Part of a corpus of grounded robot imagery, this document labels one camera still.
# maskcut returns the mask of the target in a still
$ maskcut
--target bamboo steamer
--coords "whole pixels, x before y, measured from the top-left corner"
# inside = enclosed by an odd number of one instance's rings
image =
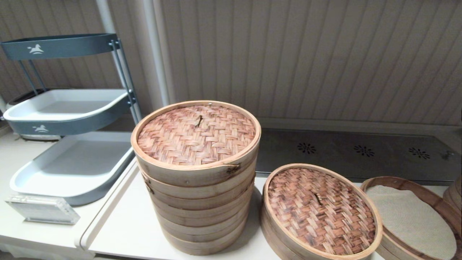
[[[161,108],[135,127],[131,144],[167,240],[188,254],[231,245],[247,220],[261,127],[217,101]]]
[[[454,207],[445,202],[441,197],[432,191],[424,188],[412,181],[383,176],[368,179],[361,185],[363,191],[377,186],[383,185],[392,187],[398,190],[412,191],[420,200],[429,204],[438,214],[447,222],[454,233],[457,243],[457,251],[453,259],[462,259],[462,241],[461,241],[461,214],[457,212]],[[385,260],[437,260],[423,254],[422,252],[408,246],[393,233],[391,233],[386,226],[383,227],[383,239],[380,246],[377,248],[379,253]]]
[[[197,106],[200,106],[201,108],[203,107],[204,109],[202,111],[196,111],[195,108]],[[210,109],[223,108],[224,111],[206,111],[208,106]],[[217,130],[216,136],[206,136],[203,142],[213,142],[214,144],[211,144],[210,146],[216,145],[217,147],[212,148],[217,148],[216,153],[218,153],[220,156],[225,153],[231,153],[231,156],[206,164],[176,165],[165,162],[172,160],[171,157],[176,155],[174,151],[171,154],[162,155],[163,157],[167,157],[165,161],[154,159],[143,151],[142,147],[138,144],[138,140],[144,127],[150,121],[166,114],[167,112],[188,108],[191,108],[191,110],[182,112],[180,116],[172,119],[172,121],[183,120],[183,128],[177,129],[177,132],[172,131],[172,133],[167,137],[169,140],[162,140],[166,144],[163,146],[159,145],[159,149],[164,148],[166,151],[170,151],[175,148],[172,147],[174,145],[183,145],[186,147],[186,152],[188,152],[187,157],[197,156],[196,158],[199,158],[201,156],[200,153],[206,152],[195,152],[194,150],[198,148],[196,146],[202,146],[203,143],[194,143],[190,140],[192,137],[194,137],[195,134],[192,133],[192,131],[194,128],[196,128],[196,125],[198,125],[197,129],[204,129],[206,127],[215,127],[216,129],[219,129]],[[234,111],[236,113],[228,115],[230,111]],[[241,122],[242,124],[234,124],[234,122],[231,121],[232,117],[237,116],[240,116],[240,118],[236,119],[237,122]],[[165,122],[164,126],[160,126],[161,129],[159,129],[159,131],[163,130],[162,127],[169,127],[170,124],[171,122]],[[234,124],[232,127],[235,128],[233,128],[232,131],[254,131],[252,140],[248,141],[248,145],[243,147],[241,150],[229,151],[229,149],[222,147],[224,142],[228,142],[229,140],[236,141],[235,144],[233,144],[232,149],[238,148],[239,146],[242,146],[242,144],[239,143],[240,140],[235,140],[235,138],[230,136],[232,134],[231,131],[221,129],[224,124]],[[225,102],[201,100],[181,102],[154,111],[142,119],[135,127],[131,137],[131,144],[135,151],[136,157],[138,158],[139,167],[152,178],[174,186],[197,187],[221,183],[232,178],[233,176],[239,175],[243,170],[246,169],[244,166],[250,165],[252,160],[256,160],[260,135],[260,124],[258,123],[257,119],[248,111],[236,105],[228,104]],[[173,144],[171,141],[178,141],[181,144]]]
[[[444,192],[443,198],[454,208],[462,211],[462,175]]]
[[[365,259],[379,246],[382,220],[366,194],[310,164],[274,170],[263,190],[263,234],[285,259]]]

